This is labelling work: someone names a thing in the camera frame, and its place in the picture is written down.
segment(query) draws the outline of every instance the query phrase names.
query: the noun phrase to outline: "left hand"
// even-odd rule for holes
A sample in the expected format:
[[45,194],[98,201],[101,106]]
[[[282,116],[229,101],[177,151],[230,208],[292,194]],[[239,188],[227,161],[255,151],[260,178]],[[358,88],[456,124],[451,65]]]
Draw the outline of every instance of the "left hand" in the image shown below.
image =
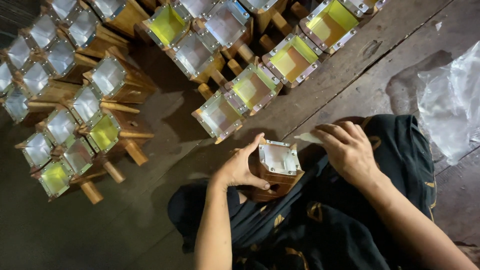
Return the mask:
[[260,189],[267,190],[270,184],[256,177],[250,172],[248,167],[248,157],[260,144],[260,139],[264,136],[260,133],[255,140],[245,148],[238,150],[223,166],[213,175],[210,184],[219,185],[223,189],[236,185],[252,185]]

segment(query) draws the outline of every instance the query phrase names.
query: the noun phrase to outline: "right hand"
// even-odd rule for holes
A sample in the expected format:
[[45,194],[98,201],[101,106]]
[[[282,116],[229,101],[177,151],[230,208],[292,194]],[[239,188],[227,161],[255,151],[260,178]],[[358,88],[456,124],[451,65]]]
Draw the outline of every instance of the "right hand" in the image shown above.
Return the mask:
[[384,179],[373,158],[372,145],[359,125],[321,124],[310,133],[323,142],[328,161],[350,184],[360,189]]

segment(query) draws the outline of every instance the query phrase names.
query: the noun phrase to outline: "wooden floor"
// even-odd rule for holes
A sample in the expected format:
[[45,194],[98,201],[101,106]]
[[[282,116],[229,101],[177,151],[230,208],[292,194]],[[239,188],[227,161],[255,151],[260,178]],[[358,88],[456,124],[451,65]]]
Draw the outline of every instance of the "wooden floor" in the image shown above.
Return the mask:
[[[228,152],[266,138],[293,136],[319,123],[379,113],[418,114],[417,72],[457,58],[480,40],[480,0],[391,0],[307,82],[279,96],[219,145],[190,115],[204,102],[184,75],[154,47],[133,59],[161,90],[140,106],[156,136],[139,168],[125,158],[127,181],[106,177],[97,184],[105,199],[92,206],[81,192],[47,203],[42,187],[13,145],[32,130],[0,113],[0,269],[192,269],[181,237],[167,217],[173,192],[209,176]],[[480,149],[458,165],[435,154],[438,197],[435,222],[454,241],[480,245]]]

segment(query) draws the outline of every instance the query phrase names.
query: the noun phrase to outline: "patterned fabric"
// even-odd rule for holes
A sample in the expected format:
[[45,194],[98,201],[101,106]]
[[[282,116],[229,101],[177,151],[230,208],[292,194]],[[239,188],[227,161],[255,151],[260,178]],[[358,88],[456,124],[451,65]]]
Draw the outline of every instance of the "patterned fabric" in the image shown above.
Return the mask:
[[[376,115],[362,127],[380,170],[433,220],[433,162],[415,117]],[[233,269],[418,269],[363,195],[338,175],[327,157],[315,159],[319,161],[292,190],[276,200],[240,204],[236,191],[229,189]],[[193,251],[205,189],[205,183],[197,184],[198,196],[186,196],[180,189],[169,202],[168,214],[184,236],[185,252]],[[195,207],[178,208],[188,204]]]

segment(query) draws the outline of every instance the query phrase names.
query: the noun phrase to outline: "clear plastic sheet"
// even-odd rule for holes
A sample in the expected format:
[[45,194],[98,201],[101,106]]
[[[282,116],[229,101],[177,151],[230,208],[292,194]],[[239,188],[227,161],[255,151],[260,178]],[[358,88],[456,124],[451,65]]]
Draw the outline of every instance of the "clear plastic sheet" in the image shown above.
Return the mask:
[[420,120],[450,165],[480,141],[480,41],[450,64],[420,72]]

